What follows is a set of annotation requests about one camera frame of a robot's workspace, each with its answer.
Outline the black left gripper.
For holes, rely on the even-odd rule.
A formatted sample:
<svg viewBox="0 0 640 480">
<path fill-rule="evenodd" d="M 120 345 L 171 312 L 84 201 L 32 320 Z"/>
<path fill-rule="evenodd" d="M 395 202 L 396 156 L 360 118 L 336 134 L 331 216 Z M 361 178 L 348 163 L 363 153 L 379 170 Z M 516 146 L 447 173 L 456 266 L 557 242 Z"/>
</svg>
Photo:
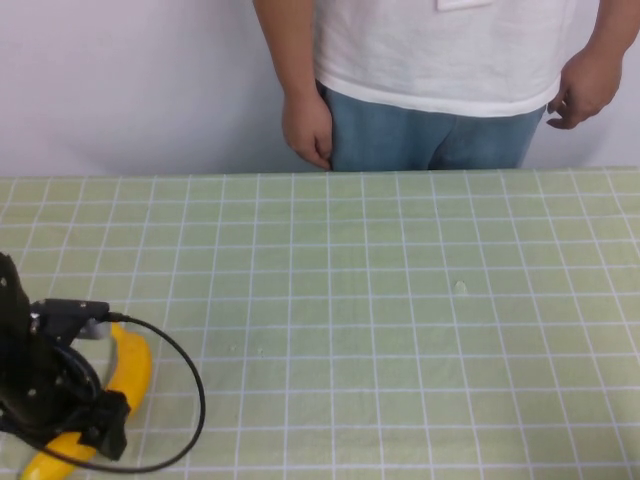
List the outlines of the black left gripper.
<svg viewBox="0 0 640 480">
<path fill-rule="evenodd" d="M 60 433 L 78 431 L 81 445 L 119 460 L 131 411 L 125 395 L 102 392 L 96 371 L 72 346 L 52 347 L 38 366 L 25 346 L 1 344 L 1 432 L 43 448 Z"/>
</svg>

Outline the person's right hand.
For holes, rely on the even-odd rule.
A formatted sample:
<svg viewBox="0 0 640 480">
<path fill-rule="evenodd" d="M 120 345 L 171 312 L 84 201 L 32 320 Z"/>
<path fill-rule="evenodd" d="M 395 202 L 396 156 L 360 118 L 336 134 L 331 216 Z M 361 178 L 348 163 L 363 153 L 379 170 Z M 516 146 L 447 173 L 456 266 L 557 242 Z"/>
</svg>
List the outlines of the person's right hand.
<svg viewBox="0 0 640 480">
<path fill-rule="evenodd" d="M 282 130 L 286 144 L 302 160 L 325 171 L 332 169 L 332 117 L 317 92 L 285 94 Z"/>
</svg>

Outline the person's left hand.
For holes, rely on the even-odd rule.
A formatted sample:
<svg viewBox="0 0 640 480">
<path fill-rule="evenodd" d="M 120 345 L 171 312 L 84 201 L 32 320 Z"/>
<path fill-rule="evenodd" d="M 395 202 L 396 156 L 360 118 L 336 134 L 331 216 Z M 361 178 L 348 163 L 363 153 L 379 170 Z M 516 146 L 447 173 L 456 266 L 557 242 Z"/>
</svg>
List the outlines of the person's left hand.
<svg viewBox="0 0 640 480">
<path fill-rule="evenodd" d="M 549 102 L 547 124 L 558 130 L 571 130 L 599 114 L 615 97 L 621 83 L 623 60 L 620 55 L 583 49 L 561 72 L 558 93 Z"/>
</svg>

